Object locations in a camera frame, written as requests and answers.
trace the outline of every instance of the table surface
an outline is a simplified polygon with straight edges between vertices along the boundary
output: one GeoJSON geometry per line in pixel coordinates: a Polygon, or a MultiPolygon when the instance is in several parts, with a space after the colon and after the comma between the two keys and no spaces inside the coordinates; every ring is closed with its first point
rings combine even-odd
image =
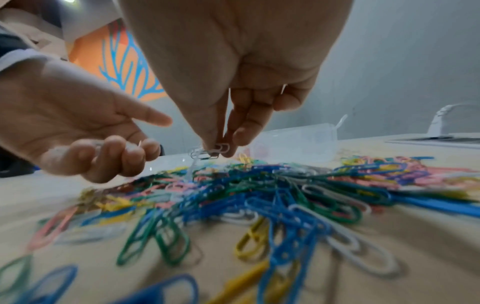
{"type": "MultiPolygon", "coordinates": [[[[335,159],[321,165],[337,167],[340,158],[352,155],[434,156],[435,160],[427,164],[480,170],[480,150],[385,143],[414,136],[417,135],[342,140],[338,142],[335,159]]],[[[164,156],[147,164],[143,175],[191,162],[186,154],[164,156]]],[[[125,181],[117,177],[102,187],[125,181]]],[[[80,177],[56,177],[42,172],[0,179],[0,265],[25,252],[39,219],[74,204],[80,191],[91,186],[80,177]]],[[[32,280],[37,281],[58,266],[78,264],[78,276],[59,303],[95,304],[122,298],[174,274],[188,272],[197,279],[201,301],[205,301],[221,291],[229,279],[252,266],[233,255],[234,245],[247,228],[215,223],[187,227],[192,247],[178,267],[163,262],[154,241],[148,243],[136,263],[117,267],[117,255],[134,225],[130,223],[124,235],[108,241],[50,245],[35,251],[32,280]]],[[[395,206],[384,214],[364,217],[361,224],[352,228],[391,251],[401,264],[401,274],[389,279],[369,275],[325,244],[319,244],[300,303],[479,303],[480,220],[395,206]]]]}

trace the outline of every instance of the mural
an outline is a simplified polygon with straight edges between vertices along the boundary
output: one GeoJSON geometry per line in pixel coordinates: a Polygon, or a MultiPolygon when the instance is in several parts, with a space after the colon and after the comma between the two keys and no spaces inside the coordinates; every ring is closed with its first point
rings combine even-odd
{"type": "Polygon", "coordinates": [[[121,20],[77,39],[68,57],[76,65],[142,101],[167,95],[121,20]]]}

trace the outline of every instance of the plastic container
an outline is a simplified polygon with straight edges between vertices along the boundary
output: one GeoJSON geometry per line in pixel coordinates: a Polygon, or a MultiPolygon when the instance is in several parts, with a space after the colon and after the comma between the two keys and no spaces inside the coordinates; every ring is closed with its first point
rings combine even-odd
{"type": "Polygon", "coordinates": [[[337,129],[344,123],[319,124],[262,132],[249,145],[250,157],[269,163],[320,164],[333,160],[337,152],[337,129]]]}

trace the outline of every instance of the wooden table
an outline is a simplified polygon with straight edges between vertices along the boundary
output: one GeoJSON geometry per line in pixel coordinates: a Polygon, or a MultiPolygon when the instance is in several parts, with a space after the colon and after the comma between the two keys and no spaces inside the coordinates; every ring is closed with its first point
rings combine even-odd
{"type": "MultiPolygon", "coordinates": [[[[339,141],[335,160],[323,166],[339,166],[341,157],[352,155],[401,155],[434,156],[435,161],[429,163],[434,166],[480,170],[480,150],[384,142],[399,137],[339,141]]],[[[191,161],[188,155],[165,156],[148,164],[143,174],[189,165],[191,161]]],[[[123,182],[124,178],[117,177],[105,186],[123,182]]],[[[0,265],[24,253],[39,219],[75,203],[79,192],[89,186],[79,177],[55,177],[42,172],[0,179],[0,265]]],[[[135,264],[117,267],[117,255],[134,225],[132,222],[129,230],[116,239],[77,246],[50,245],[35,251],[32,280],[37,281],[58,266],[78,264],[78,276],[59,303],[95,304],[108,303],[174,274],[189,272],[197,279],[201,301],[205,301],[227,280],[251,267],[233,255],[233,247],[246,228],[224,223],[187,228],[192,249],[178,267],[168,267],[162,261],[154,241],[149,242],[135,264]]],[[[392,279],[371,276],[319,244],[299,303],[480,303],[480,220],[395,206],[384,214],[366,216],[354,229],[394,253],[401,263],[401,275],[392,279]]]]}

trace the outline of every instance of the pile of paper clips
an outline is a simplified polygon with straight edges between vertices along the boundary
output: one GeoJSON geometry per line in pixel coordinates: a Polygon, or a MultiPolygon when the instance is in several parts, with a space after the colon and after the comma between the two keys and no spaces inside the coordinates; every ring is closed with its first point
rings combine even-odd
{"type": "MultiPolygon", "coordinates": [[[[240,163],[199,166],[201,158],[198,154],[194,157],[190,168],[160,172],[110,189],[85,191],[79,205],[40,223],[41,228],[27,246],[28,252],[50,243],[79,244],[117,237],[125,231],[128,221],[137,218],[116,264],[133,263],[154,239],[164,261],[174,266],[190,249],[183,225],[205,220],[248,225],[235,247],[236,256],[245,260],[266,250],[268,258],[227,283],[225,290],[208,304],[227,303],[239,297],[239,303],[294,303],[319,241],[370,274],[392,276],[399,272],[390,252],[340,223],[357,223],[364,215],[381,213],[385,206],[395,203],[480,217],[480,208],[470,204],[475,201],[468,196],[469,190],[480,189],[479,173],[427,167],[422,160],[429,157],[353,157],[342,160],[344,166],[334,170],[266,164],[246,156],[239,158],[240,163]],[[249,242],[253,246],[247,250],[249,242]],[[365,246],[382,256],[383,265],[371,265],[362,259],[359,253],[365,246]],[[258,285],[256,294],[242,297],[253,282],[258,285]]],[[[0,278],[12,264],[22,264],[25,269],[10,289],[0,290],[0,295],[26,284],[31,262],[28,254],[0,269],[0,278]]],[[[71,280],[59,289],[56,298],[73,281],[77,269],[72,267],[54,270],[71,273],[71,280]]],[[[153,299],[163,303],[158,300],[160,290],[182,280],[192,286],[190,302],[197,303],[198,286],[187,274],[116,303],[153,299]]],[[[17,303],[31,302],[35,288],[39,286],[23,293],[17,303]]]]}

